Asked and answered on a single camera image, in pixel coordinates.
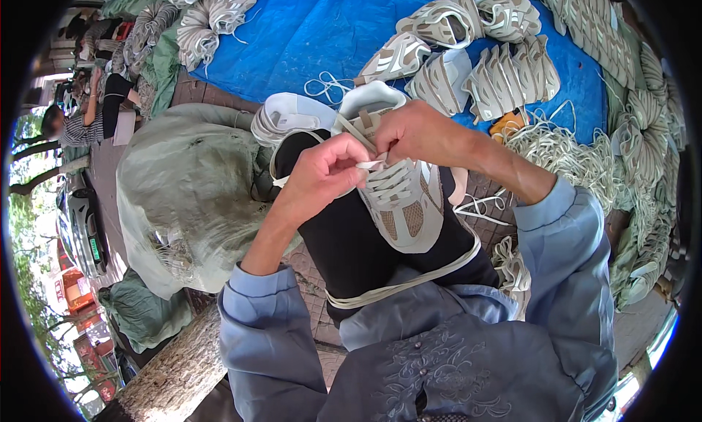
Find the license plate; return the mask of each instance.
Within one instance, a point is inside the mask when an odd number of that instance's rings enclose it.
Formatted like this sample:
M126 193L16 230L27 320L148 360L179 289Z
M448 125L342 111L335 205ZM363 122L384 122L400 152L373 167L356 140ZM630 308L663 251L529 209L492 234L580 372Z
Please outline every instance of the license plate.
M93 259L96 261L100 260L100 252L98 251L98 242L95 241L95 238L90 238L90 247L93 249Z

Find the car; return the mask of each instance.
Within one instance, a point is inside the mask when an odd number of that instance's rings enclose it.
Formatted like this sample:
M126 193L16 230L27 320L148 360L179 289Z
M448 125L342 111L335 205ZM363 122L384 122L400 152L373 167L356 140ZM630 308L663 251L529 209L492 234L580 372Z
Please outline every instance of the car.
M99 230L98 198L82 173L67 175L56 198L57 228L69 259L86 277L107 273L107 247Z

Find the hand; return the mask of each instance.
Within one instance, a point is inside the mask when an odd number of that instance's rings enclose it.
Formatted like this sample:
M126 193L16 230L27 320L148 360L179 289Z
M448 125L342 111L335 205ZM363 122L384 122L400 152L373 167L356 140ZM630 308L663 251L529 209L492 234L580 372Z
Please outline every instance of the hand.
M95 89L98 88L98 83L100 82L100 76L102 76L102 70L100 68L95 68L90 76L90 93L94 94Z
M386 113L375 132L378 153L390 151L388 163L405 158L449 167L465 167L479 132L457 124L424 101L411 101Z
M363 188L368 172L355 165L369 160L363 144L347 133L304 150L269 216L299 227L342 193Z

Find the blue tarp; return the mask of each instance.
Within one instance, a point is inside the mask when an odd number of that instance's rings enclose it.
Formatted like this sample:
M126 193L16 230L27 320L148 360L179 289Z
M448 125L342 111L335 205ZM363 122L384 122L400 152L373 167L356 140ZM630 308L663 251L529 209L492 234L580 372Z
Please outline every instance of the blue tarp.
M254 102L263 102L278 92L305 94L305 82L318 78L322 71L329 71L338 79L357 76L395 34L397 20L429 1L258 0L246 14L248 23L236 30L237 37L248 45L231 35L221 35L208 76L202 64L192 74ZM563 37L554 30L552 14L541 2L533 4L541 13L541 33L548 36L548 54L560 75L561 90L551 101L527 108L540 107L550 114L566 99L572 100L577 115L575 136L579 142L589 144L593 129L606 129L607 124L607 98L597 76L601 68L568 35ZM468 47L473 64L478 62L482 49L497 43L490 38L473 42ZM395 83L399 89L403 85L402 80ZM327 101L324 96L317 98ZM474 128L468 109L469 106L454 119ZM569 106L554 120L573 128ZM487 127L487 123L479 126L484 131Z

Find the black pants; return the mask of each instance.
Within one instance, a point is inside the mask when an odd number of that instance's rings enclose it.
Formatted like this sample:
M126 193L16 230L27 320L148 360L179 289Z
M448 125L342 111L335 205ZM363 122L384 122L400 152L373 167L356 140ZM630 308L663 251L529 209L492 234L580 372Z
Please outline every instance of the black pants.
M325 129L315 131L326 139ZM300 153L318 142L309 134L294 134L283 142L275 158L277 177L290 175ZM451 170L439 169L444 195L444 224L434 246L422 254L404 254L393 249L373 223L357 191L335 199L317 216L300 226L307 250L327 284L327 291L338 299L356 297L386 286L400 264L428 273L458 259L473 247L474 238L459 223L448 201L456 187ZM499 286L499 277L487 253L478 255L464 267L434 280L441 286L474 284ZM359 309L343 310L327 303L329 317L335 323Z
M119 104L127 99L129 89L134 87L134 83L125 80L118 73L113 73L105 82L105 99L102 101L102 135L103 138L114 136L117 128L117 116L119 114Z

